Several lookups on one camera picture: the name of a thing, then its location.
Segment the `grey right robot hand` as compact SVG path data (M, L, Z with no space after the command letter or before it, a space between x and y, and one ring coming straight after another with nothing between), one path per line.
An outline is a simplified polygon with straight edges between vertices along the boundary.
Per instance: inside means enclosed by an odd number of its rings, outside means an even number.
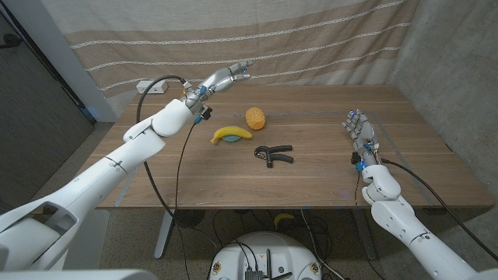
M377 133L365 113L359 109L351 110L342 126L352 139L352 147L357 154L355 163L362 163L363 168L381 164Z

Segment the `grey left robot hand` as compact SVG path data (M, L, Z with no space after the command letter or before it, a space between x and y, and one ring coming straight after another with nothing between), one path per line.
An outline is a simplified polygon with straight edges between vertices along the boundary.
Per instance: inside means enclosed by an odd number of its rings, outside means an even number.
M194 114L198 113L205 101L215 93L228 91L236 82L251 78L247 68L254 64L253 61L240 61L228 68L221 68L204 79L195 89L189 89L186 96L181 97L186 107Z

